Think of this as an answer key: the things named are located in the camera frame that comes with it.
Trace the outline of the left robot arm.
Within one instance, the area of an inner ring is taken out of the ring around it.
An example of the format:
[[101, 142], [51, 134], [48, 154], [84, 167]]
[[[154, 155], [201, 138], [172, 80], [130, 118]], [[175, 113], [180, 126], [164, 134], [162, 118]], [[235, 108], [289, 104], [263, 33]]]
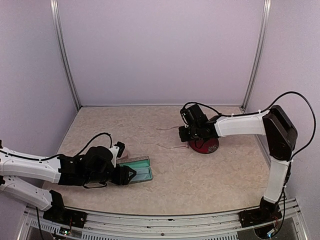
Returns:
[[74, 156], [57, 154], [44, 157], [15, 152], [2, 146], [0, 190], [43, 211], [46, 220], [72, 225], [76, 221], [82, 221], [85, 213], [66, 208], [60, 193], [40, 189], [22, 178], [84, 188], [89, 184], [104, 188], [108, 182], [125, 186], [137, 172], [127, 165], [117, 163], [124, 150], [125, 144], [117, 142], [109, 148], [92, 146], [86, 153], [80, 151]]

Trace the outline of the small blue cleaning cloth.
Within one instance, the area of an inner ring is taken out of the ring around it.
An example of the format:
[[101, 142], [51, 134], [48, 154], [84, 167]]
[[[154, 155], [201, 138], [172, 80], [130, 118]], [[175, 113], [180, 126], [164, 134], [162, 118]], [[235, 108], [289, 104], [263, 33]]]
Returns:
[[135, 169], [137, 174], [132, 179], [133, 181], [144, 181], [150, 178], [150, 168], [149, 167], [138, 167]]

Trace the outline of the grey glasses case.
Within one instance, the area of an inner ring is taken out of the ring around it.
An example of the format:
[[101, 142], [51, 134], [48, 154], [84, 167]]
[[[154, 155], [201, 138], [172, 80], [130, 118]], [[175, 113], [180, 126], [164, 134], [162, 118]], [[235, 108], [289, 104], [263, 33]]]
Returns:
[[131, 178], [129, 184], [137, 184], [153, 180], [150, 158], [147, 155], [133, 158], [119, 158], [116, 160], [116, 163], [121, 167], [127, 166], [136, 171], [135, 176]]

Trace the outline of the clear pink glasses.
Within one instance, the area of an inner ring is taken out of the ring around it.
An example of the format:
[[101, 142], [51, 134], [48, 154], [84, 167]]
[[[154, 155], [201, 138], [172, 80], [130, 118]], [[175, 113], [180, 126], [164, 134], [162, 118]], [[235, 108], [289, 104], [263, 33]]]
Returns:
[[169, 128], [161, 128], [157, 127], [157, 131], [168, 131], [168, 133], [160, 134], [160, 142], [156, 145], [168, 149], [168, 150], [178, 150], [178, 149], [188, 149], [189, 143], [188, 142], [181, 142], [179, 138], [179, 126], [172, 126]]

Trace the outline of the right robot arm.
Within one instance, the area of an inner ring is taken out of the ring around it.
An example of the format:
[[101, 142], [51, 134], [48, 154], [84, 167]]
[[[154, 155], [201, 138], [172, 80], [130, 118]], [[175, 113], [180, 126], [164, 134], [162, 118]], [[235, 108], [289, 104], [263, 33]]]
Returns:
[[239, 212], [243, 228], [280, 219], [279, 201], [290, 177], [291, 161], [298, 131], [279, 105], [252, 114], [218, 115], [207, 118], [198, 103], [180, 110], [184, 125], [179, 127], [182, 142], [207, 142], [229, 136], [265, 136], [270, 156], [269, 177], [259, 207]]

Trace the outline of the pink glasses case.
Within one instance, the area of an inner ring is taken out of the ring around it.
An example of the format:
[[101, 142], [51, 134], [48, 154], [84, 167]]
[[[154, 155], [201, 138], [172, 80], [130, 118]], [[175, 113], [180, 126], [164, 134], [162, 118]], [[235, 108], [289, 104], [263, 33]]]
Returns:
[[121, 157], [118, 157], [117, 159], [116, 159], [116, 162], [117, 163], [120, 163], [121, 161], [124, 161], [124, 160], [127, 160], [128, 158], [129, 158], [129, 152], [127, 151], [127, 150], [124, 150], [123, 151], [123, 153], [122, 153], [122, 155], [121, 155]]

